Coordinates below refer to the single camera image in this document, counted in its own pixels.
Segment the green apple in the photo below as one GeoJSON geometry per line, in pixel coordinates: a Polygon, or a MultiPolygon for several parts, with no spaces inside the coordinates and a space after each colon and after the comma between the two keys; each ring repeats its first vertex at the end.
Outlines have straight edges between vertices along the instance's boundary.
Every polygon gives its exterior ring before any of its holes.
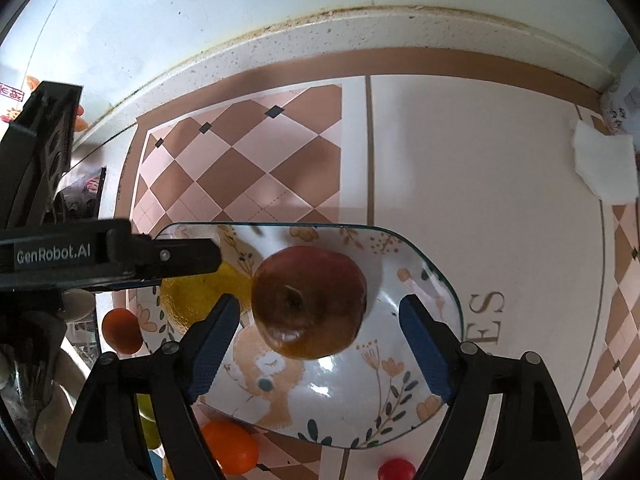
{"type": "Polygon", "coordinates": [[[148,394],[138,393],[137,404],[146,446],[149,450],[156,450],[162,445],[162,440],[157,429],[151,397],[148,394]]]}

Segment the dark orange tangerine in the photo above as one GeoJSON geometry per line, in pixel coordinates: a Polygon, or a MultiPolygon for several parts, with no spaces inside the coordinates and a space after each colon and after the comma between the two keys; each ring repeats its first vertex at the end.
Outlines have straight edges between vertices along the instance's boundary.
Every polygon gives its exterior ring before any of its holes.
{"type": "Polygon", "coordinates": [[[113,309],[104,315],[102,333],[111,348],[126,356],[137,353],[143,344],[138,318],[124,308],[113,309]]]}

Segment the bright orange mandarin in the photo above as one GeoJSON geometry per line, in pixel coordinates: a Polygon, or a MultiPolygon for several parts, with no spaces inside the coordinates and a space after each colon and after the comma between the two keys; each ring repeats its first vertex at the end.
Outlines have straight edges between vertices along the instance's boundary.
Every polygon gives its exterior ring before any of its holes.
{"type": "Polygon", "coordinates": [[[257,442],[234,422],[213,420],[201,427],[201,434],[224,474],[240,476],[257,465],[257,442]]]}

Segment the red cherry tomato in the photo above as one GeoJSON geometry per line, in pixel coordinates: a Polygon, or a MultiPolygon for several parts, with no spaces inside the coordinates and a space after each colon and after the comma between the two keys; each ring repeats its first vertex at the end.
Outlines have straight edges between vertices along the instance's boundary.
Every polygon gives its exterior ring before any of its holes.
{"type": "Polygon", "coordinates": [[[378,467],[378,480],[412,480],[415,475],[413,463],[401,457],[390,458],[378,467]]]}

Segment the yellow lemon on plate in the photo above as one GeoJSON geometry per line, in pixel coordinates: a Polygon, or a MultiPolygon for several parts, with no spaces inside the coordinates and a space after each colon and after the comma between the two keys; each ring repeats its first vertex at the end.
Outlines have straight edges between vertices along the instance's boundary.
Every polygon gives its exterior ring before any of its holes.
{"type": "Polygon", "coordinates": [[[184,334],[194,323],[207,318],[224,294],[235,296],[241,312],[250,310],[252,281],[223,262],[216,272],[164,278],[160,284],[160,306],[171,326],[184,334]]]}

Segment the floral glass plate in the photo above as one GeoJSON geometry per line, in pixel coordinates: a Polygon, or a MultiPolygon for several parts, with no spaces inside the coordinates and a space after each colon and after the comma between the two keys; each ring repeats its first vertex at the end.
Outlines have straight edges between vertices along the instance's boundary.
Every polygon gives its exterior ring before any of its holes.
{"type": "Polygon", "coordinates": [[[198,395],[240,422],[334,448],[374,448],[431,419],[443,386],[426,378],[401,330],[416,296],[462,331],[460,301],[439,268],[393,232],[350,224],[196,223],[161,240],[208,238],[213,273],[132,295],[145,348],[179,340],[223,294],[240,319],[219,370],[198,395]]]}

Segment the brownish red apple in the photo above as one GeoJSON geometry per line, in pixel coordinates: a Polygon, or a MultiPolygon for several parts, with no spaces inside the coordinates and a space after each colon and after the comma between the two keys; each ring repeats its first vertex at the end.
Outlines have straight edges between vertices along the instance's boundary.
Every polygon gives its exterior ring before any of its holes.
{"type": "Polygon", "coordinates": [[[258,266],[250,303],[266,345],[289,359],[334,356],[356,339],[368,284],[354,260],[334,250],[292,246],[258,266]]]}

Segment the white folded paper towel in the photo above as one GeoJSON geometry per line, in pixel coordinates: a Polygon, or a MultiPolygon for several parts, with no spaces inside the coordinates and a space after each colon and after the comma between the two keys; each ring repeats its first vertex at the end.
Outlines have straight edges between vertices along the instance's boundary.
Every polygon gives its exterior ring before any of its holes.
{"type": "Polygon", "coordinates": [[[572,139],[575,171],[599,200],[627,205],[639,197],[632,136],[606,136],[582,120],[572,139]]]}

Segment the patterned table mat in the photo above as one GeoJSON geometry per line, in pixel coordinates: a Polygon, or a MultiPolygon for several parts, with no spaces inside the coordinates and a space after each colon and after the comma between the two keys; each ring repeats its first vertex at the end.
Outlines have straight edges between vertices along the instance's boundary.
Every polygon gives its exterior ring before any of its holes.
{"type": "Polygon", "coordinates": [[[464,332],[542,354],[582,472],[612,471],[639,420],[639,211],[576,174],[597,93],[484,54],[388,48],[225,75],[171,76],[134,114],[115,212],[154,234],[184,220],[371,223],[450,278],[464,332]]]}

